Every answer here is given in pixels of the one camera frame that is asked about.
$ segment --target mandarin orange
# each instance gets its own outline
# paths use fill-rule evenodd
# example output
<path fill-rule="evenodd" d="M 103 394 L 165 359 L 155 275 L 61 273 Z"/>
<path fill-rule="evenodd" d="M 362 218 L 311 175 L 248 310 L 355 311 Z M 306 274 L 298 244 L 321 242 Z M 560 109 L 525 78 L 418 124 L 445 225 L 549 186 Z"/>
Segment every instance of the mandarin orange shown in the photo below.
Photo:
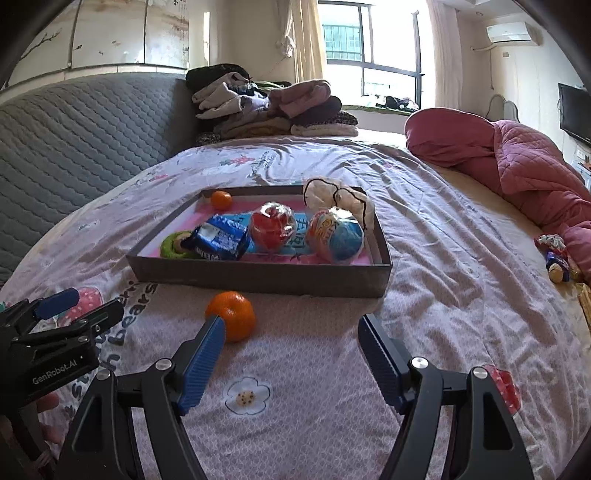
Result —
<path fill-rule="evenodd" d="M 212 197 L 209 200 L 212 207 L 219 212 L 225 212 L 232 206 L 232 195 L 223 190 L 216 190 L 212 193 Z"/>
<path fill-rule="evenodd" d="M 240 342 L 249 337 L 256 325 L 251 303 L 237 291 L 219 293 L 209 302 L 205 316 L 218 315 L 226 325 L 226 341 Z"/>

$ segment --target white curtain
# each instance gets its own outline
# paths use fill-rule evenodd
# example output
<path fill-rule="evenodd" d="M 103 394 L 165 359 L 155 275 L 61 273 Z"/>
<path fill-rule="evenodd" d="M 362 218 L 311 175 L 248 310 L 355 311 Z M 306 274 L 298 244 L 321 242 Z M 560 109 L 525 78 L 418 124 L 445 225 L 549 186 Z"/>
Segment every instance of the white curtain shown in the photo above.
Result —
<path fill-rule="evenodd" d="M 456 9 L 439 0 L 427 0 L 435 58 L 435 106 L 460 109 L 462 98 L 462 45 Z"/>
<path fill-rule="evenodd" d="M 295 53 L 296 82 L 324 78 L 326 52 L 317 0 L 275 1 L 282 30 L 277 47 L 286 57 Z"/>
<path fill-rule="evenodd" d="M 296 44 L 291 38 L 293 29 L 293 16 L 291 15 L 291 0 L 275 0 L 275 13 L 281 29 L 281 38 L 276 46 L 285 58 L 291 58 Z"/>

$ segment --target air conditioner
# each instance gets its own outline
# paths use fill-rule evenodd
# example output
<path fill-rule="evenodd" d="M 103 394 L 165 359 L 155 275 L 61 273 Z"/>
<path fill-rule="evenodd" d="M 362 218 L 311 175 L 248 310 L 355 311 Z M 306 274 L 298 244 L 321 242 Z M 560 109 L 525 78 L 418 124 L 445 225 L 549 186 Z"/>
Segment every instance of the air conditioner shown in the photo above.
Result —
<path fill-rule="evenodd" d="M 486 28 L 488 38 L 496 45 L 537 45 L 535 30 L 525 22 L 502 23 Z"/>

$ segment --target red candy ball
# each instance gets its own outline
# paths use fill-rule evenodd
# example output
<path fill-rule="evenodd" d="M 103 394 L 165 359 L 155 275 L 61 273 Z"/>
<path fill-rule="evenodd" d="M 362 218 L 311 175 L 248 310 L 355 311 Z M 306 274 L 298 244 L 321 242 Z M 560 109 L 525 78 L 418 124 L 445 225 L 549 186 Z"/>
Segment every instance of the red candy ball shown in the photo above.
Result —
<path fill-rule="evenodd" d="M 252 241 L 260 250 L 277 252 L 296 230 L 296 219 L 286 205 L 269 202 L 252 212 L 249 231 Z"/>

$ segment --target television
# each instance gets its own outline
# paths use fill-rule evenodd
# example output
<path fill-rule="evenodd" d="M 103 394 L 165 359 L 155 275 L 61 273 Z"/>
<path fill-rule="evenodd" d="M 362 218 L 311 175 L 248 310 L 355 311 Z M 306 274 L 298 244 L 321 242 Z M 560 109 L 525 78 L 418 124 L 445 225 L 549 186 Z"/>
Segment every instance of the television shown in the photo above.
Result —
<path fill-rule="evenodd" d="M 591 95 L 587 90 L 558 84 L 560 128 L 591 147 Z"/>

